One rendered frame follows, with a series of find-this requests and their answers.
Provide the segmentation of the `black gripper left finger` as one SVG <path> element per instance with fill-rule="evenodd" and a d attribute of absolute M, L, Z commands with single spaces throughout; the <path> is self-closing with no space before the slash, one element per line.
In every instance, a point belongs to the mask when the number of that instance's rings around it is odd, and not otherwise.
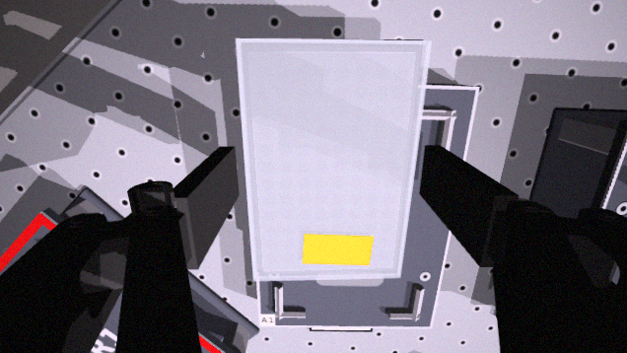
<path fill-rule="evenodd" d="M 127 194 L 123 220 L 72 216 L 0 275 L 0 353 L 91 353 L 121 292 L 115 353 L 202 353 L 187 270 L 240 195 L 236 149 Z"/>

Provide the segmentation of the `white rectangular plate lid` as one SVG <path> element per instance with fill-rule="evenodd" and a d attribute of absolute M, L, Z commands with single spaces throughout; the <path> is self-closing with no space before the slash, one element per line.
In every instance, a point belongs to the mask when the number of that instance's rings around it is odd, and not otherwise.
<path fill-rule="evenodd" d="M 431 44 L 236 38 L 253 281 L 400 278 Z"/>

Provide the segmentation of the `grey metal nest plate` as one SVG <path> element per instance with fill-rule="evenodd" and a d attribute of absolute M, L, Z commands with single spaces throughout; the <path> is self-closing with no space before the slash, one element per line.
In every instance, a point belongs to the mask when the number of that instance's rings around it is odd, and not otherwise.
<path fill-rule="evenodd" d="M 604 208 L 627 218 L 627 109 L 555 107 L 529 200 L 560 217 Z"/>

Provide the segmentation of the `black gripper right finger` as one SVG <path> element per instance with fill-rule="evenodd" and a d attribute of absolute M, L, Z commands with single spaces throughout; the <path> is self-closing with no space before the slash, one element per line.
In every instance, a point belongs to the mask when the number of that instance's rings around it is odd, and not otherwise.
<path fill-rule="evenodd" d="M 500 353 L 627 353 L 626 217 L 559 217 L 441 145 L 425 145 L 419 194 L 493 267 Z"/>

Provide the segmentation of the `dark grey work table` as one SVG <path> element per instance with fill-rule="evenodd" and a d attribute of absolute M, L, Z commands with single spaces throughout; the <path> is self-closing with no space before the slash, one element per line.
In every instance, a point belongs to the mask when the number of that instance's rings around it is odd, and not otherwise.
<path fill-rule="evenodd" d="M 432 328 L 258 326 L 236 38 L 431 40 L 479 87 L 466 162 L 529 199 L 555 107 L 627 109 L 627 0 L 111 0 L 0 115 L 0 257 L 86 187 L 173 187 L 235 146 L 239 197 L 198 270 L 259 328 L 246 353 L 500 353 L 493 267 L 451 234 Z"/>

